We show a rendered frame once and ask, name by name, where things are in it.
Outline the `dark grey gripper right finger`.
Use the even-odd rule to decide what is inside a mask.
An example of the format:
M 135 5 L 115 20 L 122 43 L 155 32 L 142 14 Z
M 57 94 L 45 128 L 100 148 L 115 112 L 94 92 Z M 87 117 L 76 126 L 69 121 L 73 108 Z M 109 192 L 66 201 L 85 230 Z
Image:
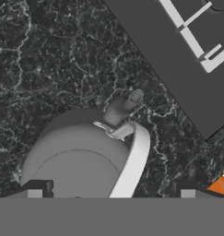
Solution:
M 172 184 L 171 196 L 177 198 L 220 197 L 220 194 L 204 189 L 194 183 L 176 182 Z

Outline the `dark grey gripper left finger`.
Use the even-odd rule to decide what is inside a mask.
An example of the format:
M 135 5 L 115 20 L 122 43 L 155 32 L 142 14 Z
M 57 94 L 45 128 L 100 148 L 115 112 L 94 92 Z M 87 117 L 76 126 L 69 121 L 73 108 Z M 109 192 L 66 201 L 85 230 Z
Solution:
M 4 197 L 13 198 L 52 198 L 53 181 L 52 180 L 30 180 L 16 191 L 4 194 Z

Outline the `grey kettle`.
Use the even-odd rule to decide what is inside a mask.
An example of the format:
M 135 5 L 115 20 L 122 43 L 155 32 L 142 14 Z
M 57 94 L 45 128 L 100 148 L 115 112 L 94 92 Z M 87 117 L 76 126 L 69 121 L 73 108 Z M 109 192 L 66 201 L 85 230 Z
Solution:
M 137 89 L 103 112 L 75 109 L 54 118 L 26 157 L 20 183 L 47 180 L 56 198 L 132 197 L 147 164 L 150 135 L 125 118 L 142 99 Z

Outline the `dark grey stove hob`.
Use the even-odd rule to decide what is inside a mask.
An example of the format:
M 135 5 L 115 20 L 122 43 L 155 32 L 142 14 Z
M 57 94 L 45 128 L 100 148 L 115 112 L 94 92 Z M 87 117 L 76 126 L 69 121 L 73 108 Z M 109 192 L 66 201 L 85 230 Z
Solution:
M 224 0 L 104 0 L 200 134 L 224 125 Z

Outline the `orange and white object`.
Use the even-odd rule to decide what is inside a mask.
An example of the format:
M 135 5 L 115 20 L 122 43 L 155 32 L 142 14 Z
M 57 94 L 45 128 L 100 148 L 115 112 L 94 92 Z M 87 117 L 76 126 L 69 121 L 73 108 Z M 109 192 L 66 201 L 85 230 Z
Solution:
M 224 195 L 224 174 L 208 187 L 209 191 Z

